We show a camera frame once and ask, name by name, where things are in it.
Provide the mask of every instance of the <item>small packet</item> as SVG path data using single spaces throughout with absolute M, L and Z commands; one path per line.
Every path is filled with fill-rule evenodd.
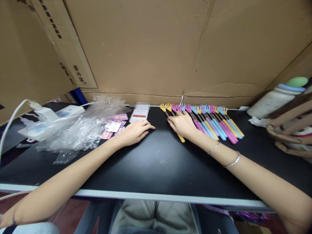
M 123 130 L 125 129 L 125 127 L 120 127 L 118 132 L 114 133 L 114 136 L 117 136 L 119 133 L 121 133 Z
M 127 114 L 121 114 L 121 115 L 115 115 L 114 121 L 123 121 L 123 120 L 128 120 Z
M 101 135 L 101 139 L 109 139 L 113 135 L 113 132 L 104 131 Z
M 120 128 L 123 127 L 126 124 L 126 121 L 121 121 Z

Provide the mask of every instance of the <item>thin bracelet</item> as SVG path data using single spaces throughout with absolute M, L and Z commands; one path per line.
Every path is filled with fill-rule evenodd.
M 210 150 L 207 154 L 211 155 L 214 152 L 214 150 L 218 147 L 218 145 L 220 145 L 220 144 L 221 144 L 221 142 L 218 142 L 218 144 L 216 144 L 215 147 L 212 150 Z
M 236 163 L 238 163 L 239 162 L 239 160 L 241 159 L 241 154 L 238 152 L 238 157 L 237 157 L 237 159 L 233 162 L 233 163 L 231 163 L 230 165 L 227 165 L 227 166 L 223 166 L 223 167 L 225 167 L 225 168 L 229 168 L 229 167 L 231 167 L 231 166 L 234 166 Z

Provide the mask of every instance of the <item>left hand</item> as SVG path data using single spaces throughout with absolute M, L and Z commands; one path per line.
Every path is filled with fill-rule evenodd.
M 129 124 L 121 133 L 112 137 L 117 140 L 121 147 L 133 145 L 141 141 L 149 132 L 149 129 L 156 129 L 147 120 L 140 120 Z

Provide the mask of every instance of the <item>right hand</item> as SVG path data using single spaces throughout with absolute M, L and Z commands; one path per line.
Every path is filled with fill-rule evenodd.
M 149 129 L 155 129 L 155 127 L 147 120 L 139 120 L 129 124 L 121 133 L 109 140 L 116 140 L 120 147 L 133 145 L 141 141 L 149 133 Z
M 190 137 L 198 132 L 192 118 L 186 111 L 182 113 L 177 111 L 176 116 L 170 116 L 167 121 L 176 133 L 187 139 L 190 139 Z

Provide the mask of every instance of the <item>desk edge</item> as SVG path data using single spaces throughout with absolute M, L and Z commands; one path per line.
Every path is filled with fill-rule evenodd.
M 30 186 L 30 185 L 0 184 L 0 190 L 6 191 L 6 192 L 33 191 L 37 187 L 38 186 Z M 104 190 L 90 190 L 90 189 L 80 189 L 74 194 L 74 196 L 97 197 L 97 198 L 118 198 L 118 199 L 142 199 L 142 200 L 156 200 L 156 201 L 170 201 L 170 202 L 173 202 L 173 201 L 174 202 L 188 202 L 188 203 L 209 204 L 209 205 L 269 208 L 268 205 L 266 205 L 264 202 L 257 201 L 257 200 L 213 198 L 213 197 L 193 197 L 193 196 L 118 192 L 118 191 L 104 191 Z

